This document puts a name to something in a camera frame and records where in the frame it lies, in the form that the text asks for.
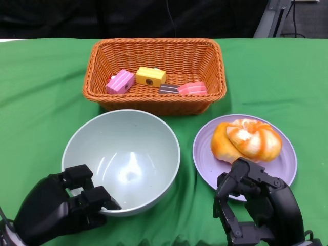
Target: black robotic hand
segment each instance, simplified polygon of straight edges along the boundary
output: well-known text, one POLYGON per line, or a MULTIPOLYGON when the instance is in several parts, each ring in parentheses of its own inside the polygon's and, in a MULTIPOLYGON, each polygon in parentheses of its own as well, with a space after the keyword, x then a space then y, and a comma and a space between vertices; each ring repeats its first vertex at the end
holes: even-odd
POLYGON ((311 231, 304 232, 301 211, 289 186, 264 170, 240 158, 228 174, 218 177, 213 217, 220 218, 228 245, 252 246, 262 240, 270 246, 322 246, 311 231), (230 194, 245 196, 245 208, 254 222, 238 222, 227 203, 230 194))
POLYGON ((102 207, 120 210, 104 187, 94 187, 86 165, 65 169, 42 179, 25 198, 13 223, 0 224, 0 245, 38 246, 55 237, 99 227, 102 207), (66 189, 83 188, 70 197, 66 189))

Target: green tablecloth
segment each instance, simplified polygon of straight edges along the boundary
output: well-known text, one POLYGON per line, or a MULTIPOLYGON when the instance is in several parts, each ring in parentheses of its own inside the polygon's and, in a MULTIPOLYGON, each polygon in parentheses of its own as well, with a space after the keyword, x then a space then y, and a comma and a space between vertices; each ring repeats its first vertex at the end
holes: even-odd
MULTIPOLYGON (((99 113, 81 89, 95 40, 40 39, 0 43, 0 205, 15 218, 41 178, 60 172, 66 143, 99 113)), ((199 116, 164 117, 181 147, 181 165, 165 198, 147 212, 110 218, 102 228, 47 245, 226 245, 212 218, 214 191, 197 174, 192 144, 213 118, 242 113, 276 125, 298 157, 292 190, 305 229, 328 243, 328 40, 226 39, 228 92, 199 116)), ((249 220, 231 201, 239 220, 249 220)))

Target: wicker basket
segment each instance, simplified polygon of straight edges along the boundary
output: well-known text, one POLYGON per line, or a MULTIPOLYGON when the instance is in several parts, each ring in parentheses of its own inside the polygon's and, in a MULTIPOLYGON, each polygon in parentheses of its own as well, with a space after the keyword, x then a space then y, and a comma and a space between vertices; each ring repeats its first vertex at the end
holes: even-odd
POLYGON ((83 95, 105 109, 139 109, 155 115, 204 112, 227 91, 219 45, 210 39, 106 39, 91 53, 83 95), (121 69, 136 73, 139 67, 158 67, 166 83, 183 85, 203 81, 208 95, 159 94, 157 87, 135 83, 125 94, 106 93, 108 79, 121 69))

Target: pale green bowl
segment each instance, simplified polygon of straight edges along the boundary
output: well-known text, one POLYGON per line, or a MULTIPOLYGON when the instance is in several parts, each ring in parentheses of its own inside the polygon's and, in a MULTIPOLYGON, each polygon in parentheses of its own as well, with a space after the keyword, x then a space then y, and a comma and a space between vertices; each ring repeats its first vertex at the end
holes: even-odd
MULTIPOLYGON (((95 186, 104 186, 122 210, 101 212, 129 216, 155 205, 170 188, 180 165, 172 129, 160 118, 138 110, 117 110, 85 123, 68 142, 65 168, 86 164, 95 186)), ((77 195, 81 189, 73 190, 77 195)))

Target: purple plate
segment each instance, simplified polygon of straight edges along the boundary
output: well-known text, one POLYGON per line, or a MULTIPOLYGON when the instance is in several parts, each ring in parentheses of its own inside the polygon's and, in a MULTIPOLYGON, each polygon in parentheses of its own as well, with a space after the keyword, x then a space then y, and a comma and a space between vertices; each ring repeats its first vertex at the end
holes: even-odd
MULTIPOLYGON (((244 114, 230 114, 218 117, 205 126, 198 132, 193 146, 193 157, 196 168, 202 178, 214 189, 217 188, 217 177, 221 173, 228 173, 231 165, 225 161, 216 159, 211 151, 211 139, 213 132, 218 124, 221 122, 233 122, 236 119, 256 119, 265 123, 269 123, 263 119, 244 115, 244 114)), ((294 148, 288 138, 274 125, 270 124, 273 129, 280 135, 282 139, 282 150, 280 155, 270 162, 260 162, 259 165, 265 167, 265 171, 274 177, 282 178, 289 186, 292 184, 297 170, 297 159, 294 148)), ((231 196, 230 198, 246 201, 244 196, 231 196)))

